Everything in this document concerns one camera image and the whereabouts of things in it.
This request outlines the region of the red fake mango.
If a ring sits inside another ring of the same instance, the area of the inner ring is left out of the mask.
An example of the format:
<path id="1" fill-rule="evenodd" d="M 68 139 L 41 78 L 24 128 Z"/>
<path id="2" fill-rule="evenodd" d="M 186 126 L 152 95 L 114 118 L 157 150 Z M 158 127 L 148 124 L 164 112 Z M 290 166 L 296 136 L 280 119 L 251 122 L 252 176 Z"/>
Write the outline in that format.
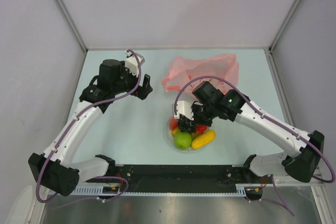
<path id="1" fill-rule="evenodd" d="M 196 126 L 196 133 L 197 134 L 202 134 L 203 132 L 205 132 L 208 129 L 207 126 L 205 125 L 197 125 Z"/>

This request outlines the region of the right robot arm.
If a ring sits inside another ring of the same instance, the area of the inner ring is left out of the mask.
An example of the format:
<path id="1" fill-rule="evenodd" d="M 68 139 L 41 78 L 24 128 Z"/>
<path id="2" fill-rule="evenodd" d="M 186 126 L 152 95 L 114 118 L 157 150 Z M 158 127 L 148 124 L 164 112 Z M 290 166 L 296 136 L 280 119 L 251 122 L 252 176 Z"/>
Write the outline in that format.
<path id="1" fill-rule="evenodd" d="M 215 118 L 246 126 L 282 149 L 281 153 L 250 155 L 244 162 L 243 179 L 254 183 L 268 174 L 287 174 L 303 183 L 313 178 L 323 150 L 324 136 L 318 131 L 299 130 L 263 111 L 241 92 L 230 89 L 222 93 L 203 81 L 192 92 L 200 102 L 193 105 L 194 120 L 209 125 Z"/>

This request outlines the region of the orange fake fruit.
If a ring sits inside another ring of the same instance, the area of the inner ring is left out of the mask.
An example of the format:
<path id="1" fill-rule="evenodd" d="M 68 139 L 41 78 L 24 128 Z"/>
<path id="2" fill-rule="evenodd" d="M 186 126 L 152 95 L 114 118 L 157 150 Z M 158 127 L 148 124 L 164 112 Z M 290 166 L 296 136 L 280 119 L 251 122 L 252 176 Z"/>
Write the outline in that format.
<path id="1" fill-rule="evenodd" d="M 215 137 L 216 137 L 215 131 L 209 130 L 193 139 L 191 143 L 191 148 L 194 150 L 200 149 L 205 145 L 211 143 L 215 139 Z"/>

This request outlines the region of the yellow fake mango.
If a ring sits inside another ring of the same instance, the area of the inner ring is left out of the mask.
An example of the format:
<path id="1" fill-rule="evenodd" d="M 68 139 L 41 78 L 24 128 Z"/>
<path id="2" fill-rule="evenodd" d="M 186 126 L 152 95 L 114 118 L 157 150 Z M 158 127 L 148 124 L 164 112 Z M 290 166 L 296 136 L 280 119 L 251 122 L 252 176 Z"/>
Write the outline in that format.
<path id="1" fill-rule="evenodd" d="M 178 127 L 176 127 L 173 131 L 172 131 L 172 135 L 175 136 L 178 132 L 180 132 L 180 129 Z"/>

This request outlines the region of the white paper plate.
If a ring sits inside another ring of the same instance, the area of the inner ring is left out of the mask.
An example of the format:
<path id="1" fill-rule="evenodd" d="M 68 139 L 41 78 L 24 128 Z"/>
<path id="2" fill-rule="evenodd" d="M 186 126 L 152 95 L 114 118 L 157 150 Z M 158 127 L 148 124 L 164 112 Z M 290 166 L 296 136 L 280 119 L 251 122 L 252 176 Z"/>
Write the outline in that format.
<path id="1" fill-rule="evenodd" d="M 166 139 L 167 139 L 167 142 L 176 150 L 178 151 L 181 151 L 181 152 L 193 152 L 193 151 L 196 151 L 194 149 L 191 148 L 191 145 L 189 148 L 185 149 L 185 150 L 180 150 L 178 148 L 175 147 L 174 145 L 174 136 L 172 135 L 172 131 L 170 130 L 169 128 L 169 120 L 167 122 L 167 126 L 166 126 Z M 197 133 L 190 133 L 191 137 L 192 137 L 192 140 L 195 139 L 196 137 L 198 137 L 199 135 L 201 134 L 197 134 Z"/>

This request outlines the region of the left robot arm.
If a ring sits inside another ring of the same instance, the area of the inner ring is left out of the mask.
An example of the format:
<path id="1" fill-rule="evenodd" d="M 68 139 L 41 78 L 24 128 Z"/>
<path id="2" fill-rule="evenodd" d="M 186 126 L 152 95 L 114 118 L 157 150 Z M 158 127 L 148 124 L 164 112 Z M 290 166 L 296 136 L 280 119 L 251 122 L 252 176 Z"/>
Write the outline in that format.
<path id="1" fill-rule="evenodd" d="M 99 73 L 82 91 L 69 122 L 42 154 L 31 154 L 28 164 L 36 181 L 36 197 L 44 186 L 62 196 L 70 195 L 77 185 L 100 177 L 105 182 L 115 178 L 115 161 L 104 155 L 74 163 L 74 155 L 91 127 L 109 105 L 129 95 L 141 100 L 152 92 L 150 76 L 142 74 L 143 56 L 131 52 L 126 60 L 106 59 Z"/>

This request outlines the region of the dark fake grapes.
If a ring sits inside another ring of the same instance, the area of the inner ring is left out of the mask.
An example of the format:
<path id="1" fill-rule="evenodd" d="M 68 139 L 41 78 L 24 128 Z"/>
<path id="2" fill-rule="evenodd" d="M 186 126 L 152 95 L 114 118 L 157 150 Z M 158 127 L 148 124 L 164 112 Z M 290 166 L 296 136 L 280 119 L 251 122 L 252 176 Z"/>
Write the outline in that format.
<path id="1" fill-rule="evenodd" d="M 177 125 L 181 132 L 196 133 L 196 124 L 187 118 L 179 119 Z"/>

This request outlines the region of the green fake apple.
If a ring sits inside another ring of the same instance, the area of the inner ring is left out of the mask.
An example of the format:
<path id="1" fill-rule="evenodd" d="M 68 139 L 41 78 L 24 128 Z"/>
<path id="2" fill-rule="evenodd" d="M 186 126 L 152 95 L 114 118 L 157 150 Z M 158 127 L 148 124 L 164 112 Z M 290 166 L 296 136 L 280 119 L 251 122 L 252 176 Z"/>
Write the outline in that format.
<path id="1" fill-rule="evenodd" d="M 190 133 L 178 132 L 174 135 L 174 145 L 180 150 L 185 150 L 190 147 L 192 142 L 192 137 Z"/>

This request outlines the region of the fake watermelon slice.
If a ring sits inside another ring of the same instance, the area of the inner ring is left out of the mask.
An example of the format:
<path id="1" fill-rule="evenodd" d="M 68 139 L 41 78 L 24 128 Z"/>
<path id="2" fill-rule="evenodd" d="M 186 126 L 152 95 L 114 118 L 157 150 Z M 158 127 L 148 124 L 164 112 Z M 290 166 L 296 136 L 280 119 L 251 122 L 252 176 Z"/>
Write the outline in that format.
<path id="1" fill-rule="evenodd" d="M 177 127 L 178 127 L 178 119 L 175 119 L 174 117 L 171 117 L 170 120 L 169 120 L 170 130 L 173 131 Z"/>

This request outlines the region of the pink plastic bag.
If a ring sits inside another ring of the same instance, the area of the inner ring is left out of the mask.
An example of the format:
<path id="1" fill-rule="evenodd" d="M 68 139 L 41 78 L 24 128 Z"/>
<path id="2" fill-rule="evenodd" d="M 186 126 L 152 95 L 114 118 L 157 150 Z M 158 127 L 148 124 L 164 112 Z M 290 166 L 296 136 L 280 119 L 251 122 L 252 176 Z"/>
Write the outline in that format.
<path id="1" fill-rule="evenodd" d="M 189 81 L 201 76 L 216 76 L 237 86 L 239 63 L 235 54 L 220 54 L 208 59 L 186 59 L 176 57 L 162 79 L 166 92 L 180 91 Z"/>

